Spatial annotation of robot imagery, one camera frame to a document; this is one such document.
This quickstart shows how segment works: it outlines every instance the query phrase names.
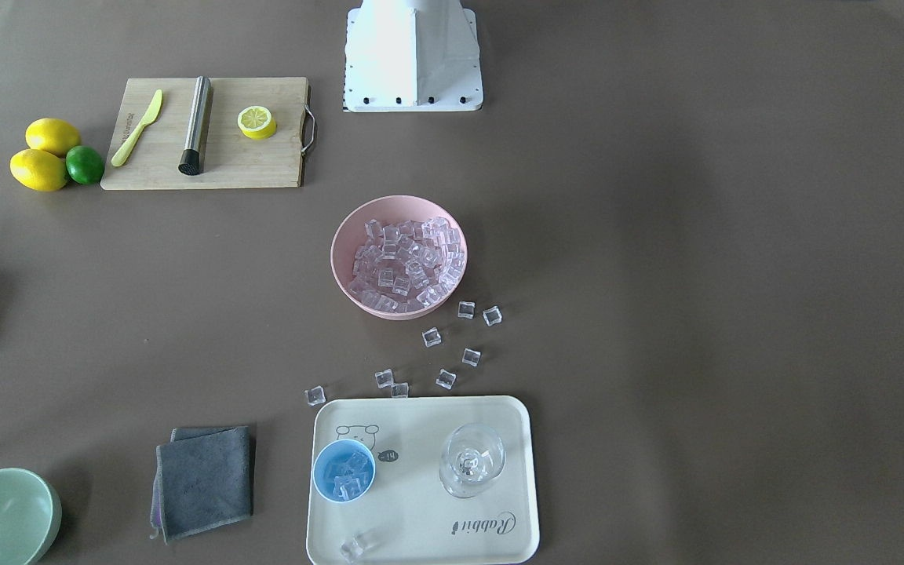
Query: lemon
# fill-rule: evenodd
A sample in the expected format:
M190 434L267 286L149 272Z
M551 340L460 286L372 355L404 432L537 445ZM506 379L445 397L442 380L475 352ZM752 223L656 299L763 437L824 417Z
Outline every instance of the lemon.
M64 157L68 150L82 143L78 129L64 119L40 118L26 128L26 144L30 149L41 149Z
M262 140L274 135L277 131L277 122L274 122L270 111L262 106L251 106L239 112L236 119L240 131L251 140Z
M9 160L9 171L23 186L50 192L68 182L64 159L40 149L24 149Z

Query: yellow plastic knife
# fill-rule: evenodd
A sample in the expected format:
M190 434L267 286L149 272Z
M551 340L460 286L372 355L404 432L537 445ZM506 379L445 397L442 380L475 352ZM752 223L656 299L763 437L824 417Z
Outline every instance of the yellow plastic knife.
M135 149L135 143L137 143L137 139L139 139L141 132L144 131L144 127L150 125L159 117L159 108L161 107L162 90L157 89L155 94L153 94L153 97L151 97L151 103L148 103L148 110L144 111L144 115L141 116L139 125L135 126L132 135L129 135L128 139L125 140L125 143L122 143L121 147L118 148L118 151L114 153L114 158L111 159L111 165L119 167L125 164L125 161L128 161L128 156L132 154L132 150Z

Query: pink bowl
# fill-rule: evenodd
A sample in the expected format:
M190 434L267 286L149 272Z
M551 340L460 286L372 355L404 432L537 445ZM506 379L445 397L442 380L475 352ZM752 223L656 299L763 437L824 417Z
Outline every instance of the pink bowl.
M337 228L337 233L334 233L334 242L330 244L330 268L334 270L334 280L337 280L337 285L341 287L341 292L363 311L377 315L379 318L415 319L437 310L441 304L445 303L445 300L448 300L449 296L452 296L455 289L452 289L452 292L446 294L437 304L431 304L429 307L423 308L423 310L406 312L406 314L380 312L374 310L374 308L369 308L352 296L351 290L348 290L349 283L355 278L354 272L352 272L352 268L355 267L355 252L358 251L359 246L365 243L367 237L365 233L365 223L367 221L374 218L380 221L381 224L387 225L402 221L423 222L436 216L448 219L449 226L459 230L461 239L459 246L465 257L465 260L463 260L463 269L465 271L465 264L469 261L469 251L466 248L466 234L462 232L462 228L459 228L459 222L452 218L452 214L449 214L438 204L417 196L383 196L366 202L358 209L355 209L341 222L341 227Z

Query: wooden cutting board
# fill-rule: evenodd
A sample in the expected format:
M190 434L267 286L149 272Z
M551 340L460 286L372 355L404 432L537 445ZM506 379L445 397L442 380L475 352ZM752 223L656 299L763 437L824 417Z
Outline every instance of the wooden cutting board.
M309 93L306 78L212 78L204 172L188 176L177 166L187 138L196 82L197 78L128 80L100 186L107 190L301 186L302 126ZM141 133L128 162L112 166L111 157L128 139L156 89L162 89L159 118ZM277 121L277 133L265 140L243 136L236 118L249 106L268 108Z

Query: stainless steel muddler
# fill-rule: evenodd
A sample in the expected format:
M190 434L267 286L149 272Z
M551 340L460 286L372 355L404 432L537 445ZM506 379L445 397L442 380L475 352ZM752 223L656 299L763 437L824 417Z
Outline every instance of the stainless steel muddler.
M208 126L208 110L211 108L211 80L198 76L194 85L194 104L191 121L187 124L187 140L180 155L178 169L185 175L200 175L204 171L204 133Z

